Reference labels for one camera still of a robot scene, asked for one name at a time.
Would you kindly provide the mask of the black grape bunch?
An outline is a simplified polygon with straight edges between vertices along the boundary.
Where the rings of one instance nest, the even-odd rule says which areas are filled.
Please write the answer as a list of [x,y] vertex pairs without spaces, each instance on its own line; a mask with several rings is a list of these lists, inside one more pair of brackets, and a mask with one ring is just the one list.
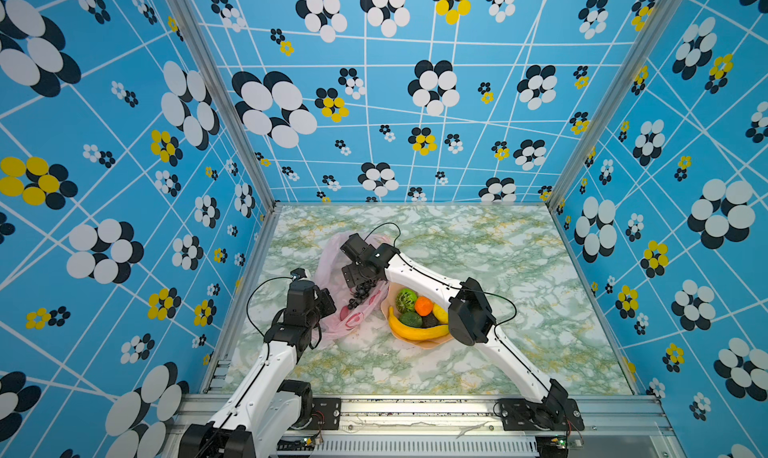
[[357,284],[351,289],[352,297],[348,301],[347,309],[353,310],[362,305],[369,298],[371,291],[376,285],[377,282],[375,280],[368,280]]

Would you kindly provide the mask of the pink wavy plate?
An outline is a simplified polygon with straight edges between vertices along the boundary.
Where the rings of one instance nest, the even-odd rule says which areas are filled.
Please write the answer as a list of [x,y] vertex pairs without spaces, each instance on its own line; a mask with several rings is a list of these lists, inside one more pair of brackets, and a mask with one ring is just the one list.
[[401,341],[433,349],[452,340],[447,312],[412,288],[390,283],[381,311],[392,334]]

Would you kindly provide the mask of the pink plastic bag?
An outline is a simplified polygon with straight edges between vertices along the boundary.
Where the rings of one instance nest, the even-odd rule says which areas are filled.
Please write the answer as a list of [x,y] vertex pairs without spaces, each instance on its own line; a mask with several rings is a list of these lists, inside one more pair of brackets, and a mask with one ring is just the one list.
[[351,232],[340,232],[329,239],[312,275],[319,288],[328,289],[336,307],[335,313],[320,320],[320,348],[328,347],[332,341],[355,331],[366,318],[379,309],[389,293],[390,285],[386,279],[360,286],[350,287],[347,284],[342,269],[352,264],[352,260],[342,252],[341,246],[350,235]]

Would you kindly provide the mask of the green kiwi fruit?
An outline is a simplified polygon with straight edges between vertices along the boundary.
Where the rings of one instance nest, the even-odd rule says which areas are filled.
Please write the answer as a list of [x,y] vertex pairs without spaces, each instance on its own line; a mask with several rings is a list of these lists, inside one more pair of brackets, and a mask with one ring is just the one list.
[[409,289],[402,288],[395,295],[395,306],[400,314],[415,311],[415,304],[419,299],[419,295]]

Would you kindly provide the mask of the orange tangerine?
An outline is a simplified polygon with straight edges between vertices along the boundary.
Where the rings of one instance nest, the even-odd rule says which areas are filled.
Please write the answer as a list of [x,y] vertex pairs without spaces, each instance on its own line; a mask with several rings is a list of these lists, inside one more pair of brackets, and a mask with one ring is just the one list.
[[414,311],[421,317],[426,317],[433,312],[434,303],[426,297],[419,297],[414,303]]

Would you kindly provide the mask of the light green lime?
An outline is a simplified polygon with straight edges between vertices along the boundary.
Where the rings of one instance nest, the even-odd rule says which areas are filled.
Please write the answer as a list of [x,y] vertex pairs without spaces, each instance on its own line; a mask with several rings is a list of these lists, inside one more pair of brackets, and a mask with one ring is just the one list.
[[422,317],[419,316],[415,311],[407,311],[402,313],[399,317],[399,321],[403,325],[411,328],[422,328]]

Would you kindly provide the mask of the yellow banana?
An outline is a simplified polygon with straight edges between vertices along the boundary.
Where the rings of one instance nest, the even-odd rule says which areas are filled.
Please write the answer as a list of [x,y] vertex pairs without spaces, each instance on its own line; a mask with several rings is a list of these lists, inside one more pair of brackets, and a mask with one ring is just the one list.
[[440,339],[450,334],[448,325],[438,325],[430,328],[415,328],[403,324],[394,313],[394,309],[388,309],[388,323],[390,329],[399,337],[410,341],[430,341]]

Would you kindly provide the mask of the yellow lemon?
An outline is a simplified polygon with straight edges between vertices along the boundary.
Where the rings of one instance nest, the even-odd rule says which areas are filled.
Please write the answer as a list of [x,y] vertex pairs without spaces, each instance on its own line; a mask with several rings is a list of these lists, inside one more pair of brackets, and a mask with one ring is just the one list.
[[437,304],[433,305],[432,315],[437,319],[441,325],[447,325],[449,323],[448,313],[445,309]]

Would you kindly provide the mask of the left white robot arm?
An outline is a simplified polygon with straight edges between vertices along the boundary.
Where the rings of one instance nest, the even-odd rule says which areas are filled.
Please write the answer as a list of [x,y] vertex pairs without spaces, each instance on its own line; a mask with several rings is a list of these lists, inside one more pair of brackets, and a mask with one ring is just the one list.
[[285,432],[310,421],[311,385],[288,375],[306,350],[320,344],[320,321],[336,307],[304,269],[292,270],[287,279],[286,305],[262,334],[256,364],[207,423],[185,430],[179,457],[274,457]]

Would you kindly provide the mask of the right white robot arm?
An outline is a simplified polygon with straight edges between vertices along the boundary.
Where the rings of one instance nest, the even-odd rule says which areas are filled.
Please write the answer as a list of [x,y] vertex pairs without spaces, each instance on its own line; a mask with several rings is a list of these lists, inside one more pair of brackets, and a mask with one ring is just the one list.
[[479,349],[515,384],[525,401],[524,420],[542,430],[583,429],[566,389],[506,336],[493,315],[489,294],[477,280],[449,278],[416,263],[390,244],[370,245],[357,233],[350,235],[340,250],[351,260],[342,269],[347,284],[386,280],[421,294],[447,311],[451,336]]

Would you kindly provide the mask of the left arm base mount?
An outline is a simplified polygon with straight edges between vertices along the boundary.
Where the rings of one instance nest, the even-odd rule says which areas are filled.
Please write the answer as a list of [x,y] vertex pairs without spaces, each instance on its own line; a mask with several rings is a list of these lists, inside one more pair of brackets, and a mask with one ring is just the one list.
[[325,431],[338,430],[342,411],[342,399],[338,397],[314,397],[311,406],[302,406],[299,420],[290,430]]

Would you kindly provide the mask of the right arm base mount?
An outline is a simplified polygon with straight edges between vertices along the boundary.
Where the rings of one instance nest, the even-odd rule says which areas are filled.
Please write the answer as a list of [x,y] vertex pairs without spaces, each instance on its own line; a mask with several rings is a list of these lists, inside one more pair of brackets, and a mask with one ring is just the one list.
[[522,398],[498,399],[492,408],[505,431],[573,432],[585,429],[582,414],[574,399],[555,405],[554,412],[543,403]]

